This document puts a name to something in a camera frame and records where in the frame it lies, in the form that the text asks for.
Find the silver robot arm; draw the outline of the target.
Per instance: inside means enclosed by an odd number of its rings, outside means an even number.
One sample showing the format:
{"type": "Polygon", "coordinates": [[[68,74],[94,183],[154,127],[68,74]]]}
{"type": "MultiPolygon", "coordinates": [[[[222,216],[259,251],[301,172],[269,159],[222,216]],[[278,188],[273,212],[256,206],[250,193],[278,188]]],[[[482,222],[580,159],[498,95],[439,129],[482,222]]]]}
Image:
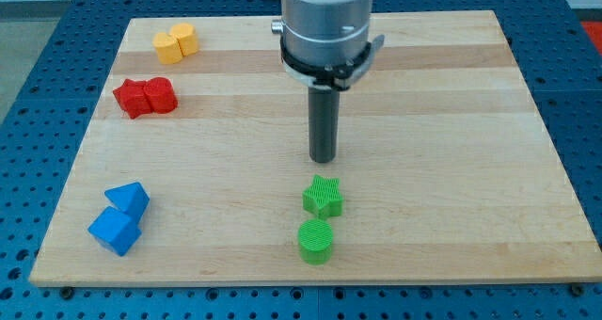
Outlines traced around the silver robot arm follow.
{"type": "Polygon", "coordinates": [[[309,88],[345,91],[365,75],[385,37],[368,40],[372,0],[281,0],[272,22],[286,72],[309,88]]]}

